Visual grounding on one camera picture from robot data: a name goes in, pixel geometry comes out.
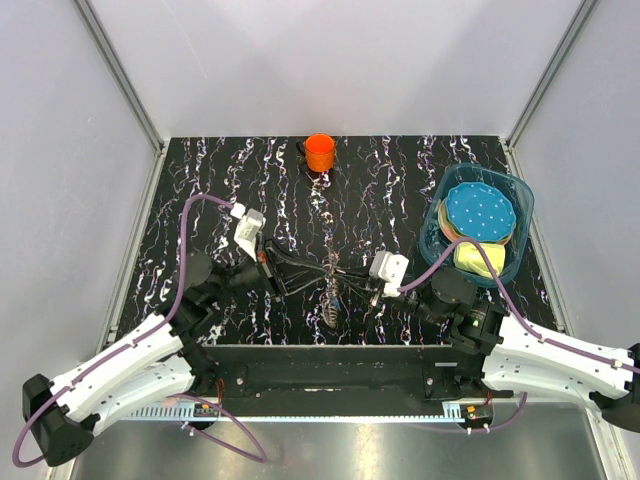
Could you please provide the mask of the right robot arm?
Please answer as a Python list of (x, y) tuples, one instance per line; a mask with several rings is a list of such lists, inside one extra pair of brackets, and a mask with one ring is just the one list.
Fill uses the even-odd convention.
[(420, 287), (402, 293), (401, 274), (381, 268), (340, 270), (344, 281), (375, 307), (389, 305), (439, 327), (459, 353), (429, 397), (458, 399), (501, 393), (554, 397), (599, 413), (623, 430), (639, 430), (639, 347), (609, 348), (568, 337), (479, 298), (452, 267), (441, 267)]

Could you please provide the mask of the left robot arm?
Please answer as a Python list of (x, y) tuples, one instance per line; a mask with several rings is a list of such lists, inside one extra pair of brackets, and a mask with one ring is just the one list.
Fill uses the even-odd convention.
[(326, 274), (324, 266), (270, 239), (230, 268), (203, 252), (183, 254), (176, 294), (134, 330), (64, 374), (36, 374), (23, 384), (25, 428), (19, 436), (33, 436), (41, 461), (57, 467), (140, 407), (173, 395), (208, 394), (221, 385), (200, 344), (214, 323), (213, 304), (227, 293), (258, 287), (284, 298)]

